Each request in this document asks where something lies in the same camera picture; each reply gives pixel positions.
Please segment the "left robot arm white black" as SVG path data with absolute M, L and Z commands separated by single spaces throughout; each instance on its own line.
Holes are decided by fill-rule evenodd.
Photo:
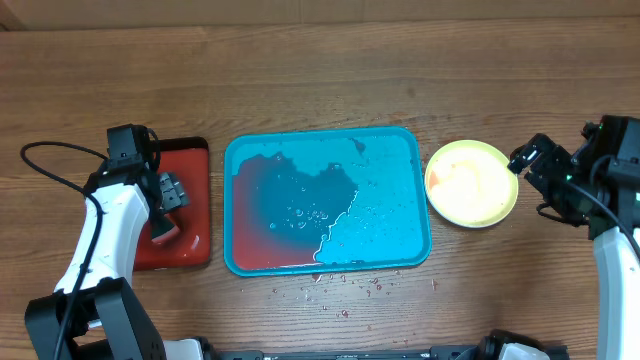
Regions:
M 206 339 L 165 341 L 131 279 L 140 235 L 186 195 L 159 170 L 161 143 L 143 125 L 107 131 L 108 152 L 80 187 L 86 216 L 76 250 L 53 293 L 29 302 L 25 326 L 41 359 L 215 358 Z

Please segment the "teal plastic tray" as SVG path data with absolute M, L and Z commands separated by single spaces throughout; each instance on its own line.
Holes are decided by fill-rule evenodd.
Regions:
M 432 236 L 416 137 L 383 126 L 234 139 L 223 244 L 243 277 L 421 264 Z

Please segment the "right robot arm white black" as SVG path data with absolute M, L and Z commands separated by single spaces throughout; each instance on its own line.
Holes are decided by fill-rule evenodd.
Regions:
M 537 134 L 515 149 L 507 165 L 543 201 L 541 216 L 585 226 L 599 281 L 600 359 L 639 356 L 639 121 L 605 115 L 581 131 L 574 153 Z

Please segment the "dark red tray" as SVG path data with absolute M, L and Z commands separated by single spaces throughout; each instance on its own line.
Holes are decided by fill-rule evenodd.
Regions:
M 175 173 L 190 203 L 171 214 L 181 232 L 172 241 L 155 245 L 151 221 L 140 234 L 134 261 L 136 271 L 191 267 L 206 264 L 211 256 L 209 146 L 202 137 L 165 139 L 160 142 L 160 172 Z

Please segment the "black rail at table edge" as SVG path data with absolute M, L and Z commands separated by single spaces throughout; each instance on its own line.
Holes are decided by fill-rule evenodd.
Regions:
M 423 350 L 263 353 L 257 350 L 217 351 L 221 360 L 467 360 L 475 359 L 478 345 L 441 345 Z

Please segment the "yellow-green plate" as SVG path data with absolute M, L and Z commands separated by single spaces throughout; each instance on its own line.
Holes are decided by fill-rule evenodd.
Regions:
M 427 198 L 439 215 L 455 225 L 493 226 L 511 213 L 518 198 L 518 179 L 507 164 L 503 152 L 481 141 L 446 144 L 427 163 Z

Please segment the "red sponge with green pad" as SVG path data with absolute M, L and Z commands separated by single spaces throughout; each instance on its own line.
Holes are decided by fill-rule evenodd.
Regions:
M 151 241 L 155 245 L 172 241 L 180 232 L 179 222 L 171 214 L 157 216 L 151 220 Z

